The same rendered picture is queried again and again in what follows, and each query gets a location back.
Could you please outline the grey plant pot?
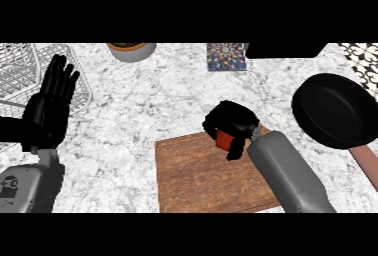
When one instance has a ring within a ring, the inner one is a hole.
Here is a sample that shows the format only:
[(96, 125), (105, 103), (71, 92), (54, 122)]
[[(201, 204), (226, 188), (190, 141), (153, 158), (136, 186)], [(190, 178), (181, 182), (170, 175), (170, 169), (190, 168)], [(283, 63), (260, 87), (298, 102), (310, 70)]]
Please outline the grey plant pot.
[(155, 43), (137, 43), (133, 46), (118, 47), (112, 43), (108, 43), (109, 51), (113, 57), (125, 63), (134, 63), (144, 60), (153, 53)]

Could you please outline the black appliance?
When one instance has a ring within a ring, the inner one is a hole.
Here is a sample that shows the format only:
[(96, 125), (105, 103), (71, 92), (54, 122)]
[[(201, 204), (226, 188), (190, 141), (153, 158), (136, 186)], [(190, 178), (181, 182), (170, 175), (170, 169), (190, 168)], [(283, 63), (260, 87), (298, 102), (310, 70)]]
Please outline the black appliance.
[(248, 59), (314, 58), (325, 46), (325, 43), (251, 43), (245, 56)]

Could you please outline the red bell pepper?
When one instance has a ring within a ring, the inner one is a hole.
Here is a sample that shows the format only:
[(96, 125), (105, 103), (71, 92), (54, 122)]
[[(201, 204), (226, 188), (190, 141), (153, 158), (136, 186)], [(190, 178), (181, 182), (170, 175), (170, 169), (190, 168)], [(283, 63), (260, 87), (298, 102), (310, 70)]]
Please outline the red bell pepper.
[(229, 151), (232, 141), (233, 141), (233, 137), (226, 132), (218, 130), (215, 135), (215, 146), (220, 149)]

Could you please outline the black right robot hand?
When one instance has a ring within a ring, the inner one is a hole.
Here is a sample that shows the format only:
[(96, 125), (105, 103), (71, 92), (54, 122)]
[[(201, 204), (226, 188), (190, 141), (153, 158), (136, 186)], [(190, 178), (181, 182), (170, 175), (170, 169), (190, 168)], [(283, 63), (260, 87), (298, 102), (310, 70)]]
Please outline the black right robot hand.
[(218, 130), (233, 137), (226, 156), (229, 161), (242, 157), (245, 140), (252, 138), (258, 124), (254, 112), (229, 100), (223, 100), (205, 116), (202, 127), (212, 140)]

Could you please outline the brown wooden cutting board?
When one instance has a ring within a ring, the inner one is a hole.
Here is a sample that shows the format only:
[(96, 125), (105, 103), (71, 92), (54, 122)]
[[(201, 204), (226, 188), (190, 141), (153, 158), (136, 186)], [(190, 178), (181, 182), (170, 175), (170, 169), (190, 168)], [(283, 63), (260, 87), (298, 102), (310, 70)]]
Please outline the brown wooden cutting board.
[(248, 154), (234, 161), (205, 132), (155, 142), (159, 211), (252, 213), (279, 206)]

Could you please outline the black and white patterned mat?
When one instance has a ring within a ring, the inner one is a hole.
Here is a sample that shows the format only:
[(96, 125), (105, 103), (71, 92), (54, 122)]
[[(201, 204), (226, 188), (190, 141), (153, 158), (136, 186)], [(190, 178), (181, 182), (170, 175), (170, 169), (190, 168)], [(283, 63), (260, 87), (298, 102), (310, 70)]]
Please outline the black and white patterned mat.
[(378, 43), (339, 43), (338, 46), (361, 87), (378, 100)]

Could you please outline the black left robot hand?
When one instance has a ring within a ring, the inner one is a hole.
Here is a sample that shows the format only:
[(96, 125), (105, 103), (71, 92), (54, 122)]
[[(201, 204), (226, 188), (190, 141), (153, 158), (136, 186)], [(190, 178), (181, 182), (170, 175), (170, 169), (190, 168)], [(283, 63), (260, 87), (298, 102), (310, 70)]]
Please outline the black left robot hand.
[(31, 96), (22, 118), (0, 116), (0, 142), (19, 143), (23, 152), (54, 149), (68, 129), (69, 104), (79, 72), (54, 55), (44, 73), (40, 91)]

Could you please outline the colourful patterned box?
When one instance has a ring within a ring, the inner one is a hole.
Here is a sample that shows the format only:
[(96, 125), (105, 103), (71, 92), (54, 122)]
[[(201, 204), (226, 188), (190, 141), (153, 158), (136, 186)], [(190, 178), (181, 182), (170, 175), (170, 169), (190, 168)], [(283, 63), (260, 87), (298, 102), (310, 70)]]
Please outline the colourful patterned box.
[(209, 71), (245, 71), (242, 43), (208, 43), (206, 66)]

